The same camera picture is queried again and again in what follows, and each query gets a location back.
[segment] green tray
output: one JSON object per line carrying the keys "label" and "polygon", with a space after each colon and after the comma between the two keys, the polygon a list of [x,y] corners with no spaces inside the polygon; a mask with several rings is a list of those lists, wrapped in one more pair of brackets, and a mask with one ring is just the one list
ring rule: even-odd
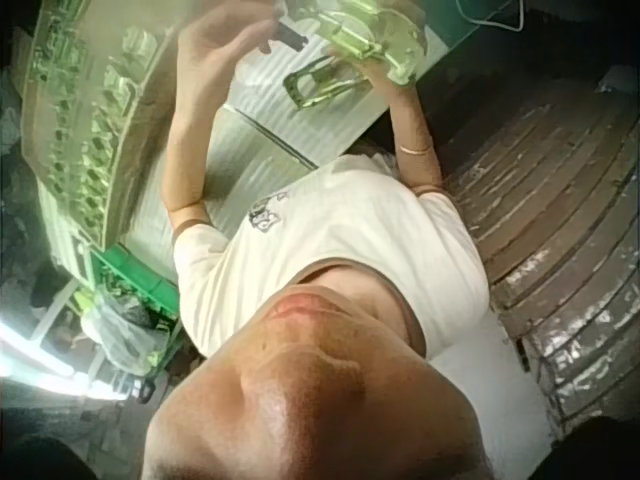
{"label": "green tray", "polygon": [[150,270],[120,245],[106,252],[93,250],[91,253],[96,285],[104,283],[105,275],[110,271],[131,287],[146,307],[171,320],[178,320],[180,302],[175,285]]}

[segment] t-shirt sleeve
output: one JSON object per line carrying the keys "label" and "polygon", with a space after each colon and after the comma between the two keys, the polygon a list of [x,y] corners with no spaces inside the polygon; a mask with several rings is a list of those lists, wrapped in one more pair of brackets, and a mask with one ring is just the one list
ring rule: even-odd
{"label": "t-shirt sleeve", "polygon": [[198,350],[206,354],[209,331],[209,305],[205,291],[214,280],[229,244],[222,233],[210,225],[194,225],[180,234],[174,246],[174,261],[180,291],[180,318]]}
{"label": "t-shirt sleeve", "polygon": [[478,250],[449,196],[432,190],[418,200],[437,232],[437,248],[443,252],[437,265],[433,315],[422,325],[427,355],[433,358],[488,312],[489,284]]}

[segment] white panel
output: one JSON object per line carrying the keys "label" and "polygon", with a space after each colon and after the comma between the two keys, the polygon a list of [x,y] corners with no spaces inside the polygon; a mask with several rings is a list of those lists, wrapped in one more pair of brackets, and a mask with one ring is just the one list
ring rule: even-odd
{"label": "white panel", "polygon": [[[321,50],[326,41],[313,34],[314,22],[301,22],[295,28],[309,36],[309,45],[297,53],[274,43],[273,53],[269,56],[252,53],[238,67],[228,103],[311,162],[325,165],[343,154],[387,107],[380,97],[365,88],[298,111],[282,82],[288,74],[323,56]],[[429,48],[420,76],[449,51],[429,27],[425,28],[425,33]]]}
{"label": "white panel", "polygon": [[[166,154],[151,167],[124,245],[149,268],[176,282],[169,218],[160,197]],[[303,177],[309,169],[261,134],[241,114],[218,112],[207,159],[207,210],[228,238],[251,205]]]}

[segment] metal bracket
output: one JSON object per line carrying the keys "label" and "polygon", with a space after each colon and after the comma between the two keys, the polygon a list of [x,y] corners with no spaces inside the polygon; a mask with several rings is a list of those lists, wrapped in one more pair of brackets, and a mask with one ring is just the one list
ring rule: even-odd
{"label": "metal bracket", "polygon": [[[321,57],[314,60],[302,70],[294,72],[284,79],[284,87],[287,93],[299,109],[310,108],[319,103],[330,100],[338,95],[348,92],[360,85],[366,85],[367,79],[355,72],[354,78],[338,80],[338,71],[350,68],[347,62],[337,60],[334,57]],[[300,83],[305,77],[311,77],[314,82],[311,96],[305,96],[300,90]]]}

